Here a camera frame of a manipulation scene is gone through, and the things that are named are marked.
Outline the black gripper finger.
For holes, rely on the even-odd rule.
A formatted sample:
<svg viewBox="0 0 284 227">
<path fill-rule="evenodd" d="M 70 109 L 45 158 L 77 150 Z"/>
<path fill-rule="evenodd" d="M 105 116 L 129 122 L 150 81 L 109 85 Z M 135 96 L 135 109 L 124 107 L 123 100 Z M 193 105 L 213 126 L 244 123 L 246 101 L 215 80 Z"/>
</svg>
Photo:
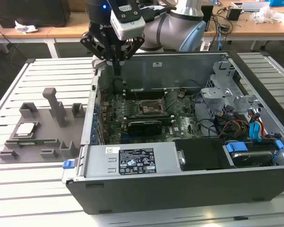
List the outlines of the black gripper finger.
<svg viewBox="0 0 284 227">
<path fill-rule="evenodd" d="M 143 37 L 135 37 L 128 41 L 120 41 L 117 45 L 117 75 L 121 75 L 121 68 L 124 62 L 130 59 L 137 50 L 143 45 Z"/>
<path fill-rule="evenodd" d="M 100 60 L 104 60 L 108 65 L 111 65 L 113 67 L 114 75 L 117 76 L 115 53 L 106 31 L 100 32 L 99 38 L 91 31 L 88 31 L 82 36 L 80 42 Z"/>
</svg>

